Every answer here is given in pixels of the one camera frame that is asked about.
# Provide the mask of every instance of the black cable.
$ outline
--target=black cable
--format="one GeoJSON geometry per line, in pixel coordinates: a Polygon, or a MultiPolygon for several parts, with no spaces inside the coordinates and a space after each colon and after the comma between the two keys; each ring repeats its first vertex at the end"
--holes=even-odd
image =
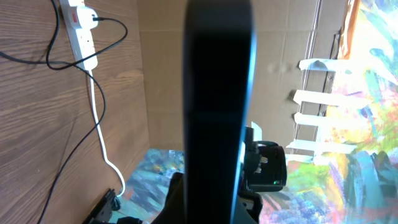
{"type": "Polygon", "coordinates": [[[52,6],[53,6],[53,8],[54,8],[54,11],[55,11],[56,25],[55,25],[54,34],[53,34],[53,36],[52,36],[52,38],[51,38],[49,47],[48,47],[48,49],[47,49],[47,53],[46,53],[46,55],[45,55],[45,61],[46,61],[46,63],[47,63],[48,68],[51,68],[52,70],[63,70],[63,69],[70,68],[70,67],[72,67],[72,66],[78,65],[79,63],[82,63],[82,62],[84,62],[85,60],[87,60],[87,59],[89,59],[89,58],[92,58],[92,57],[94,57],[94,56],[96,56],[96,55],[102,54],[103,52],[105,52],[105,51],[107,51],[107,50],[109,50],[109,49],[112,49],[112,48],[115,47],[116,45],[120,44],[120,43],[127,37],[127,34],[128,34],[127,27],[126,27],[126,25],[124,25],[124,24],[123,24],[122,22],[120,22],[119,20],[117,20],[117,19],[112,19],[112,18],[103,18],[103,17],[93,18],[94,21],[114,21],[114,22],[117,22],[118,24],[121,24],[121,25],[123,26],[123,28],[124,28],[124,35],[123,35],[123,37],[120,38],[120,39],[119,39],[118,41],[116,41],[115,43],[113,43],[113,44],[111,44],[111,45],[105,47],[105,48],[102,49],[102,50],[99,50],[99,51],[93,53],[93,54],[90,55],[90,56],[87,56],[87,57],[85,57],[85,58],[83,58],[83,59],[80,59],[80,60],[78,60],[78,61],[76,61],[76,62],[69,63],[69,64],[66,65],[66,66],[62,66],[62,67],[58,67],[58,68],[53,67],[53,66],[51,66],[51,64],[49,63],[49,62],[50,62],[50,59],[49,59],[49,58],[50,58],[50,51],[51,51],[51,49],[52,49],[52,47],[53,47],[53,45],[54,45],[55,39],[57,38],[57,36],[58,36],[58,31],[59,31],[59,29],[60,29],[60,26],[59,26],[60,14],[59,14],[59,12],[58,12],[57,5],[55,4],[55,1],[54,1],[54,0],[51,0],[51,3],[52,3],[52,6]]]}
{"type": "Polygon", "coordinates": [[[53,184],[52,184],[52,186],[51,186],[51,188],[50,188],[49,196],[47,197],[47,200],[46,200],[46,202],[45,202],[43,211],[42,211],[42,213],[41,213],[41,215],[40,215],[39,220],[37,221],[37,224],[40,224],[40,222],[42,221],[42,219],[43,219],[43,217],[44,217],[45,211],[47,210],[47,207],[48,207],[48,205],[49,205],[49,202],[50,202],[52,193],[53,193],[54,188],[55,188],[55,185],[57,184],[58,179],[59,179],[59,177],[60,177],[60,175],[61,175],[61,173],[62,173],[62,170],[65,168],[66,164],[68,163],[68,161],[69,161],[70,158],[72,157],[73,153],[74,153],[74,152],[77,150],[77,148],[80,146],[80,144],[81,144],[81,143],[82,143],[82,142],[83,142],[95,129],[96,129],[96,127],[100,124],[100,122],[102,121],[102,119],[103,119],[103,117],[104,117],[104,115],[105,115],[105,111],[106,111],[106,99],[105,99],[105,95],[104,95],[104,92],[103,92],[103,90],[102,90],[100,84],[99,84],[99,83],[94,79],[94,77],[92,77],[86,70],[80,68],[80,67],[78,66],[78,64],[79,64],[79,63],[82,63],[82,62],[84,62],[85,60],[87,60],[87,59],[89,59],[89,58],[92,58],[92,57],[94,57],[94,56],[96,56],[96,55],[102,54],[103,52],[105,52],[105,51],[107,51],[107,50],[109,50],[109,49],[115,47],[116,45],[120,44],[120,43],[126,38],[126,36],[127,36],[127,34],[128,34],[127,27],[126,27],[121,21],[119,21],[119,20],[117,20],[117,19],[103,18],[103,17],[93,18],[94,21],[114,21],[114,22],[117,22],[117,23],[121,24],[121,25],[124,27],[124,30],[125,30],[125,33],[124,33],[123,37],[120,38],[120,39],[119,39],[118,41],[116,41],[115,43],[113,43],[113,44],[111,44],[111,45],[105,47],[104,49],[99,50],[99,51],[95,52],[94,54],[92,54],[92,55],[90,55],[90,56],[88,56],[88,57],[85,57],[85,58],[83,58],[83,59],[81,59],[81,60],[78,60],[78,61],[76,61],[76,62],[73,62],[73,63],[62,62],[62,61],[53,61],[53,62],[52,62],[52,61],[49,60],[49,58],[50,58],[50,52],[51,52],[52,47],[53,47],[53,45],[54,45],[55,39],[56,39],[57,36],[58,36],[58,31],[59,31],[59,17],[60,17],[60,16],[59,16],[59,12],[58,12],[57,5],[56,5],[55,1],[54,1],[54,0],[51,0],[51,3],[52,3],[52,6],[53,6],[53,8],[54,8],[54,12],[55,12],[56,24],[55,24],[54,34],[53,34],[53,36],[52,36],[52,38],[51,38],[51,41],[50,41],[50,43],[49,43],[49,46],[47,47],[47,53],[46,53],[46,56],[45,56],[45,62],[41,62],[41,61],[34,62],[34,61],[27,61],[27,60],[23,60],[23,59],[18,59],[18,58],[11,57],[10,55],[5,54],[4,52],[0,52],[0,56],[6,58],[6,59],[8,59],[8,60],[11,60],[11,61],[13,61],[13,62],[24,63],[24,64],[28,64],[28,65],[42,65],[42,64],[46,64],[46,65],[48,66],[48,68],[50,68],[50,69],[52,69],[52,70],[63,70],[63,69],[70,68],[70,67],[76,67],[77,69],[79,69],[79,70],[81,70],[82,72],[84,72],[84,73],[85,73],[90,79],[92,79],[92,80],[94,81],[94,83],[97,85],[99,91],[101,92],[101,96],[102,96],[102,98],[103,98],[103,101],[104,101],[104,110],[103,110],[103,113],[102,113],[100,119],[99,119],[98,122],[95,124],[95,126],[94,126],[94,127],[93,127],[93,128],[80,140],[80,142],[75,146],[75,148],[72,150],[72,152],[69,154],[69,156],[67,157],[67,159],[65,160],[65,162],[64,162],[63,165],[61,166],[61,169],[57,172],[57,175],[55,176],[55,179],[54,179],[54,181],[53,181],[53,184]],[[65,66],[62,66],[62,67],[53,67],[53,66],[51,66],[51,64],[64,64],[65,66]]]}

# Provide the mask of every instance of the cardboard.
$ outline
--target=cardboard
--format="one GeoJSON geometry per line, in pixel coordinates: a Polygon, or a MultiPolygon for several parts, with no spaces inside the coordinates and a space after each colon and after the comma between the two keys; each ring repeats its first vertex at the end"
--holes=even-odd
{"type": "MultiPolygon", "coordinates": [[[[150,146],[182,150],[182,28],[187,0],[137,3],[150,146]]],[[[255,122],[264,140],[282,146],[294,138],[315,140],[316,127],[295,126],[292,116],[318,115],[320,105],[299,106],[290,92],[330,92],[333,75],[302,72],[297,65],[303,59],[331,57],[346,0],[252,0],[252,5],[257,64],[247,124],[255,122]]]]}

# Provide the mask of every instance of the wooden floor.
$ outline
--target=wooden floor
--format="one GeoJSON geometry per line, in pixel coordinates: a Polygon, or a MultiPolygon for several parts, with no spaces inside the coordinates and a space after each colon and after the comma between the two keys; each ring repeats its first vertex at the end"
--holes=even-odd
{"type": "MultiPolygon", "coordinates": [[[[98,56],[93,70],[107,99],[101,128],[108,158],[126,179],[149,148],[136,1],[87,0],[86,5],[129,29],[121,45],[98,56]]],[[[0,8],[0,50],[43,60],[55,27],[50,0],[2,0],[0,8]]],[[[122,35],[119,25],[100,22],[93,30],[96,49],[122,35]]],[[[73,61],[63,20],[51,59],[73,61]]],[[[37,222],[61,163],[94,126],[86,84],[75,68],[53,71],[0,57],[0,223],[37,222]]],[[[101,113],[98,89],[96,99],[101,113]]],[[[121,184],[93,132],[64,170],[43,223],[81,223],[109,187],[119,191],[121,184]]]]}

